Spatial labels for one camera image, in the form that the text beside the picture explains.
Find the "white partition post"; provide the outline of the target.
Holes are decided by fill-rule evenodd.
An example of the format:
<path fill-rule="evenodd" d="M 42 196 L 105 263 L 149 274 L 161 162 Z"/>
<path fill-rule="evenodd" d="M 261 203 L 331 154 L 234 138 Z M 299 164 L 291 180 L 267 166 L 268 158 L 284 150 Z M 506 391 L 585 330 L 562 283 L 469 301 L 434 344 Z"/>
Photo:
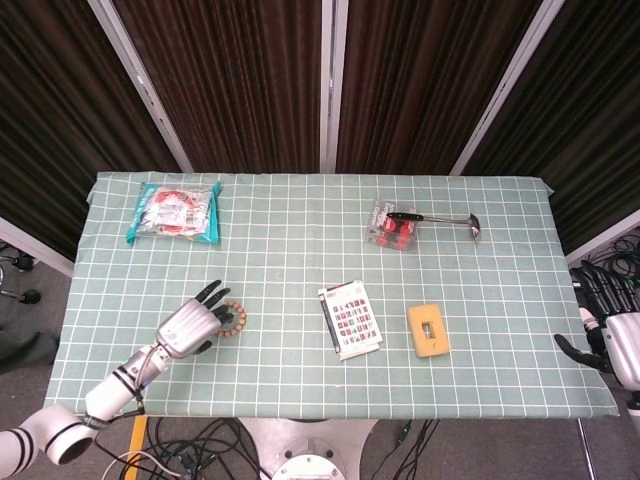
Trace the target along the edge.
<path fill-rule="evenodd" d="M 450 176 L 461 176 L 463 174 L 549 28 L 563 8 L 565 1 L 566 0 L 541 0 L 538 10 L 514 51 L 478 123 L 450 170 Z"/>
<path fill-rule="evenodd" d="M 194 173 L 193 165 L 113 0 L 86 1 L 180 170 Z"/>
<path fill-rule="evenodd" d="M 319 171 L 334 174 L 341 120 L 349 0 L 322 0 Z"/>

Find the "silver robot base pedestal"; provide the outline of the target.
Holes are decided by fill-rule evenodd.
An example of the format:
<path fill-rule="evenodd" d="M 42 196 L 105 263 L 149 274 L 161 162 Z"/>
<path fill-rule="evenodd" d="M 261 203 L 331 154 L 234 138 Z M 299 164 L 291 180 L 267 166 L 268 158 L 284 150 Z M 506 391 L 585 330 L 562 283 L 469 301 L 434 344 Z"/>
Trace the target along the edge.
<path fill-rule="evenodd" d="M 361 480 L 360 461 L 374 420 L 243 418 L 264 477 Z"/>

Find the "green checkered tablecloth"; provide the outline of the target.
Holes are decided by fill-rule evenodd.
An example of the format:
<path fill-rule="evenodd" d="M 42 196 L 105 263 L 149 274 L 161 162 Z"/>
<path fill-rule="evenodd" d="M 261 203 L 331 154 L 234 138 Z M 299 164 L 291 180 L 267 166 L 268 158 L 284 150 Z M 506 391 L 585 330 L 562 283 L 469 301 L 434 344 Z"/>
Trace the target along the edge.
<path fill-rule="evenodd" d="M 125 235 L 141 183 L 222 184 L 220 242 Z M 209 282 L 246 329 L 173 362 L 145 395 L 153 415 L 331 418 L 573 418 L 614 415 L 591 369 L 555 334 L 587 345 L 549 205 L 532 177 L 102 173 L 88 198 L 45 401 L 86 394 Z M 469 228 L 416 222 L 407 251 L 364 241 L 376 199 L 417 214 L 475 215 Z M 341 361 L 318 290 L 364 283 L 380 349 Z M 411 306 L 436 304 L 450 352 L 418 358 Z"/>

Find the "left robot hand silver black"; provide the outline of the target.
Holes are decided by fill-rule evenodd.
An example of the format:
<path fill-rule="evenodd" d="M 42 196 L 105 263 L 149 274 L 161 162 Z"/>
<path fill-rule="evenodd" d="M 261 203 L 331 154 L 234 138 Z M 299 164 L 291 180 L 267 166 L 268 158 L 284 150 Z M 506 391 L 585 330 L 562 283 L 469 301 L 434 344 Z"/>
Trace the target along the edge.
<path fill-rule="evenodd" d="M 232 323 L 234 315 L 223 302 L 230 288 L 214 280 L 165 319 L 156 331 L 156 342 L 171 358 L 197 354 L 209 338 Z"/>

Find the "dark brown curtain panel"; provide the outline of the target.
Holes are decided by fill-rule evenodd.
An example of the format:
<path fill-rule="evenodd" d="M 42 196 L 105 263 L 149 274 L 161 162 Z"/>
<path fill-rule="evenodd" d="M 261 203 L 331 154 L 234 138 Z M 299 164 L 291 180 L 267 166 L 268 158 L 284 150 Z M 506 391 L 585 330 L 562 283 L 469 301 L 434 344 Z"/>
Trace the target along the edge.
<path fill-rule="evenodd" d="M 565 0 L 467 176 L 533 176 L 570 253 L 640 209 L 640 0 Z"/>
<path fill-rule="evenodd" d="M 114 0 L 198 173 L 319 169 L 321 0 Z"/>
<path fill-rule="evenodd" d="M 86 0 L 0 0 L 0 217 L 69 260 L 100 172 L 176 172 Z"/>
<path fill-rule="evenodd" d="M 336 170 L 448 174 L 542 0 L 349 0 Z"/>

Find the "yellow sponge with hole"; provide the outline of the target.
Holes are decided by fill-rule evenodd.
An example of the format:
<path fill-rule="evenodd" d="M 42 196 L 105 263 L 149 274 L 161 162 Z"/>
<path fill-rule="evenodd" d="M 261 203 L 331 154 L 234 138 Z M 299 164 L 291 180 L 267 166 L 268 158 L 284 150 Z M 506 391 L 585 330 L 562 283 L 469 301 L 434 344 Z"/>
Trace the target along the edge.
<path fill-rule="evenodd" d="M 418 358 L 445 355 L 450 352 L 448 335 L 438 305 L 425 304 L 409 307 L 407 321 Z"/>

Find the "white card box with pictures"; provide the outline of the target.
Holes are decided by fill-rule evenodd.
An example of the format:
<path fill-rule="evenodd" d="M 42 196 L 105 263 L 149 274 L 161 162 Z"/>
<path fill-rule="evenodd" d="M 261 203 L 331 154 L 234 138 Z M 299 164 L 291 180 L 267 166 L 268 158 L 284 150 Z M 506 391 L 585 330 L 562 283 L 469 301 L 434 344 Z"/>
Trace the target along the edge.
<path fill-rule="evenodd" d="M 380 349 L 381 330 L 361 280 L 319 289 L 318 300 L 341 361 Z"/>

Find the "white partition base rail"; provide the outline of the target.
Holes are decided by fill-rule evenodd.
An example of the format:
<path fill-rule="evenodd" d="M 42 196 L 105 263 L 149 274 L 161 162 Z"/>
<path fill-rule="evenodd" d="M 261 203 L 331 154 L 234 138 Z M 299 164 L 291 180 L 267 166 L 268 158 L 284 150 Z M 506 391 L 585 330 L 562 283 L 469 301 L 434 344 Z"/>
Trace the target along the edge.
<path fill-rule="evenodd" d="M 0 239 L 71 278 L 74 262 L 0 216 Z"/>
<path fill-rule="evenodd" d="M 603 250 L 617 238 L 638 227 L 640 227 L 640 209 L 626 216 L 613 226 L 607 228 L 585 244 L 567 254 L 566 262 L 568 266 L 574 267 L 578 265 L 580 261 L 585 259 L 589 254 Z"/>

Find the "clear box of red capsules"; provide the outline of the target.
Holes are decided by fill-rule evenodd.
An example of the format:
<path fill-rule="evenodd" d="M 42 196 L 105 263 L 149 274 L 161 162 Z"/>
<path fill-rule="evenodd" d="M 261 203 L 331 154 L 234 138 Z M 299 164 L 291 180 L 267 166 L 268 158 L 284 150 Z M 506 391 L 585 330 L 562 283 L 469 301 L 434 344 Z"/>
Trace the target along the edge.
<path fill-rule="evenodd" d="M 416 209 L 396 201 L 374 200 L 364 230 L 364 241 L 399 251 L 411 249 L 417 241 L 417 223 L 390 218 L 388 213 L 394 212 L 414 214 Z"/>

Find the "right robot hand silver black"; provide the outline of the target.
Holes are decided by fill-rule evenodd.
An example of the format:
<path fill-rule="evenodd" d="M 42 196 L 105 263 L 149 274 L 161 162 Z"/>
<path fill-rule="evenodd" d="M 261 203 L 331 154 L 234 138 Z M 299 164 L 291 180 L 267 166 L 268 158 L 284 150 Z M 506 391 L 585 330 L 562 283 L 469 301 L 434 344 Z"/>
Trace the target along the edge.
<path fill-rule="evenodd" d="M 560 334 L 554 336 L 556 344 L 575 362 L 612 373 L 626 390 L 640 392 L 640 296 L 629 280 L 588 261 L 571 274 L 585 293 L 604 349 L 582 352 Z"/>

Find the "metal table leg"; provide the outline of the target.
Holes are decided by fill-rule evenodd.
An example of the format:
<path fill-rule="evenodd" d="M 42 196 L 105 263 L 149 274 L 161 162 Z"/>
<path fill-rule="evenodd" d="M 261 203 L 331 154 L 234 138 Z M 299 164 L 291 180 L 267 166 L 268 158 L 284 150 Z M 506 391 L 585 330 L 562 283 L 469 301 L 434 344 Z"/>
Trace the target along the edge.
<path fill-rule="evenodd" d="M 577 426 L 578 426 L 578 432 L 581 440 L 582 450 L 584 453 L 589 480 L 597 480 L 597 474 L 594 468 L 594 463 L 593 463 L 592 455 L 590 452 L 586 430 L 585 430 L 583 421 L 580 418 L 577 419 Z"/>

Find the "teal snack bag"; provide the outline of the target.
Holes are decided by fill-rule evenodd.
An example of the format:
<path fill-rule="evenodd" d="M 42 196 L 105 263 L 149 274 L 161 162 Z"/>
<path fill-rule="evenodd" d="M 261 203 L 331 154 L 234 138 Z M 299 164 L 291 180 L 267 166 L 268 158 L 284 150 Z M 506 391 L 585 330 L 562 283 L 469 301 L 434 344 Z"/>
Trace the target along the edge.
<path fill-rule="evenodd" d="M 132 245 L 143 236 L 161 236 L 218 244 L 221 191 L 220 181 L 198 187 L 141 183 L 126 243 Z"/>

